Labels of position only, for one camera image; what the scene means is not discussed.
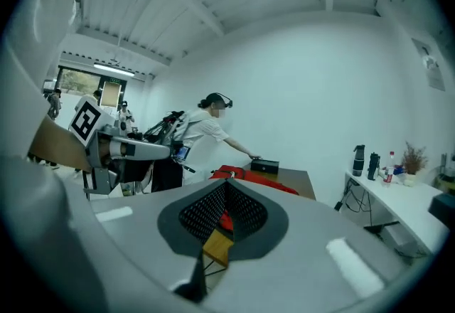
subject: table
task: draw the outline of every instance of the table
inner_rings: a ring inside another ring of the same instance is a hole
[[[380,178],[368,180],[365,174],[346,176],[359,183],[374,196],[419,241],[428,252],[436,253],[449,234],[449,229],[428,212],[433,197],[441,191],[427,185],[413,187],[392,183],[383,186]]]
[[[244,166],[243,169],[251,171],[251,164]],[[316,200],[310,177],[304,170],[279,168],[278,174],[263,173],[261,171],[252,171],[252,173],[293,188],[300,196]]]
[[[251,164],[243,169],[251,171]],[[308,173],[303,170],[279,169],[278,174],[263,173],[261,171],[252,171],[256,175],[263,176],[272,181],[277,181],[289,188],[293,188],[300,196],[316,200],[313,186],[311,185]],[[214,230],[203,247],[204,254],[218,264],[227,267],[229,264],[228,252],[233,245],[233,241],[224,236],[218,230]]]

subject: ponytail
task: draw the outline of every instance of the ponytail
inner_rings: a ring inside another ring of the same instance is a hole
[[[209,102],[208,100],[201,100],[200,103],[198,104],[199,108],[207,108],[212,104],[212,102]]]

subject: black bottle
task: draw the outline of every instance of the black bottle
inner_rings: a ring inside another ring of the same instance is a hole
[[[361,176],[363,170],[363,164],[365,161],[365,145],[357,145],[354,149],[354,165],[353,165],[353,175]]]
[[[376,171],[378,170],[379,155],[372,153],[370,155],[370,165],[368,166],[368,178],[370,180],[376,180]]]

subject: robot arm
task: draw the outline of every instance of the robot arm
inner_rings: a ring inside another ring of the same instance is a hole
[[[115,119],[103,112],[94,102],[81,99],[77,112],[70,123],[70,131],[82,142],[87,160],[93,170],[92,188],[85,185],[86,193],[109,194],[115,186],[122,182],[125,164],[128,160],[150,161],[170,157],[168,147],[120,135],[120,129],[114,126]],[[100,159],[100,141],[109,140],[110,156],[116,162],[106,166]],[[122,153],[122,145],[126,145],[126,153]]]

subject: bottle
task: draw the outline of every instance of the bottle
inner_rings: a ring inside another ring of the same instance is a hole
[[[379,155],[373,152],[370,155],[370,165],[368,166],[368,179],[376,180],[376,170],[378,169]]]
[[[381,162],[381,156],[378,156],[378,165],[376,166],[376,171],[375,171],[373,180],[376,180],[376,178],[379,176],[380,162]]]
[[[395,153],[390,152],[389,158],[385,166],[384,183],[389,186],[392,183],[393,171],[395,170]]]
[[[357,145],[354,149],[354,165],[353,165],[353,175],[361,176],[365,158],[365,145]]]

